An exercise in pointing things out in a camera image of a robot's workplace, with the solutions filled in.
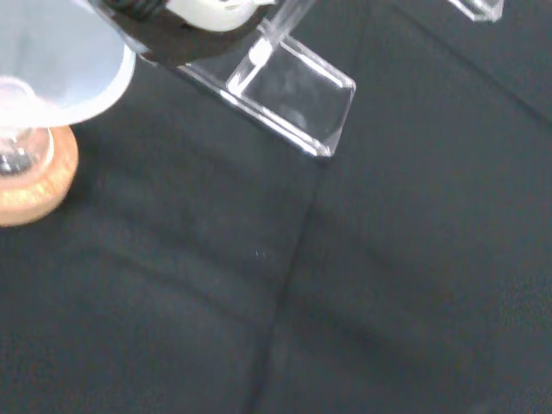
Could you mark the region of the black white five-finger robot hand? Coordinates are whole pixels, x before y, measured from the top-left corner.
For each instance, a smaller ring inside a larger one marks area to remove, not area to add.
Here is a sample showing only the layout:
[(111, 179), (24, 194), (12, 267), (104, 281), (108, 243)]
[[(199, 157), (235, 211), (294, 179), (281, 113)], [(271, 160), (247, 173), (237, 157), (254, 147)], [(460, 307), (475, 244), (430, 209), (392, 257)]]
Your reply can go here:
[(143, 59), (176, 68), (220, 56), (254, 32), (275, 1), (91, 1)]

